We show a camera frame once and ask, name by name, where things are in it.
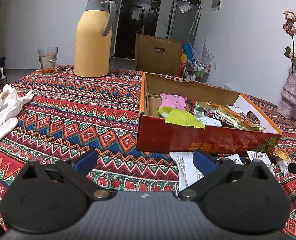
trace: pink vase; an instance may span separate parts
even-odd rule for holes
[[[277,108],[277,112],[283,117],[291,119],[296,112],[296,75],[289,72],[281,95],[282,99]]]

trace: gold foil wrapper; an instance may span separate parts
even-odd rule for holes
[[[290,162],[290,157],[289,157],[288,153],[285,150],[275,151],[275,152],[271,153],[271,155],[279,157],[282,160],[284,160],[285,162]]]
[[[214,112],[219,117],[221,117],[225,121],[225,119],[230,122],[234,127],[243,130],[251,130],[251,131],[264,131],[265,128],[261,127],[257,124],[250,122],[243,114],[238,114],[227,107],[211,103],[211,102],[198,102],[198,104],[205,109],[205,111],[211,116],[211,113]]]

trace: floor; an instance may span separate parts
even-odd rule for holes
[[[135,61],[125,58],[111,58],[110,59],[110,69],[128,69],[128,70],[135,70]],[[7,70],[7,78],[8,84],[17,81],[18,79],[29,75],[35,71],[35,69],[8,69]]]

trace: white glove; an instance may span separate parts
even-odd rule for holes
[[[16,127],[18,124],[16,116],[20,113],[22,106],[33,96],[33,92],[29,91],[20,98],[14,88],[8,84],[4,86],[0,94],[0,140]]]

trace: thermos handle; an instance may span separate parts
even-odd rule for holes
[[[101,2],[101,4],[103,6],[110,5],[110,12],[109,12],[109,19],[108,19],[107,27],[103,31],[103,36],[107,36],[110,32],[110,29],[113,25],[113,21],[115,19],[115,2],[114,1],[104,1],[104,2]]]

